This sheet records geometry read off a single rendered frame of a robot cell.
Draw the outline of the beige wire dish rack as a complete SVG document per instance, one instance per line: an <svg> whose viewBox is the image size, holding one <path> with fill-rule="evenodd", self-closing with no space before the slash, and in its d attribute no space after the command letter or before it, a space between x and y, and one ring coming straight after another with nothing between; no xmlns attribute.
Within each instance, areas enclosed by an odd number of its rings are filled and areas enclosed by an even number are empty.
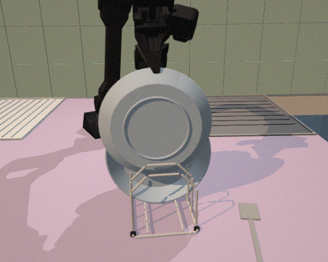
<svg viewBox="0 0 328 262"><path fill-rule="evenodd" d="M164 163L164 164L148 164L147 166L166 166L166 165L176 165L176 163ZM197 226L197 207L198 207L198 189L196 189L196 200L195 200L195 218L193 215L193 194L194 194L194 187L196 188L196 185L194 184L194 179L192 178L190 181L190 177L192 175L190 174L190 169L185 170L180 164L178 164L178 167L180 167L183 171L185 171L188 175L186 177L185 175L181 175L184 179L187 180L188 182L188 188L187 188L187 195L185 195L193 222L194 222L194 231L188 231L188 232L180 232L180 233L167 233L167 234L154 234L154 235L141 235L141 236L136 236L136 232L134 230L134 216L133 216L133 192L147 179L147 177L144 177L133 189L132 189L132 181L145 169L145 166L143 166L139 172L137 172L133 177L132 173L130 172L130 202L131 202L131 223L132 223L132 231L130 232L130 236L134 237L135 239L138 238L145 238L145 237L158 237L158 236L171 236L171 235L184 235L184 234L196 234L197 232L200 231L200 227ZM171 174L153 174L149 175L149 177L159 177L159 176L175 176L175 175L180 175L180 173L171 173ZM189 183L191 184L191 206L189 203ZM175 206L177 209L178 217L180 220L180 225L182 231L184 231L184 226L183 222L180 216L180 212L178 209L178 204L177 201L174 200ZM144 202L144 209L145 209L145 221L146 221L146 227L147 227L147 234L149 234L149 226L148 226L148 215L147 215L147 206L146 202Z"/></svg>

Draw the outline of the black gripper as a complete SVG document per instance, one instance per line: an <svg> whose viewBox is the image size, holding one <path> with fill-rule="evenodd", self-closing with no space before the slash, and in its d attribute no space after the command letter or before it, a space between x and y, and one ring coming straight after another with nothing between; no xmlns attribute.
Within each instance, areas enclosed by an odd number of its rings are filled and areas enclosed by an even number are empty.
<svg viewBox="0 0 328 262"><path fill-rule="evenodd" d="M167 65L171 35L168 17L162 15L162 7L173 11L174 0L132 0L134 36L138 43L134 50L135 69L151 68L154 74Z"/></svg>

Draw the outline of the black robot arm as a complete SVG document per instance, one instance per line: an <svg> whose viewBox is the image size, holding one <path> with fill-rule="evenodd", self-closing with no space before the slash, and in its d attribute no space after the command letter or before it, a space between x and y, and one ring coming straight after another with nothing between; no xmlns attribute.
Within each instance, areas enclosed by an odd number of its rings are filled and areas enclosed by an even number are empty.
<svg viewBox="0 0 328 262"><path fill-rule="evenodd" d="M104 81L98 89L98 96L94 96L97 129L103 99L110 88L120 80L122 28L128 20L131 7L132 0L98 0L100 18L106 27L106 42ZM174 40L185 43L193 38L199 15L197 9L174 4L173 11L162 7L162 15L168 17Z"/></svg>

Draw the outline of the beige ribbed draining mat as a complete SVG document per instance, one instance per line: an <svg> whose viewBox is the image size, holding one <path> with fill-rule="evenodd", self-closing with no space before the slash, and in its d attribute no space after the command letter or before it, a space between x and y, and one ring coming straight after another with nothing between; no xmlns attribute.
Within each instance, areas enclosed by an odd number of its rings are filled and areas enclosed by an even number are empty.
<svg viewBox="0 0 328 262"><path fill-rule="evenodd" d="M64 98L0 98L0 140L22 140Z"/></svg>

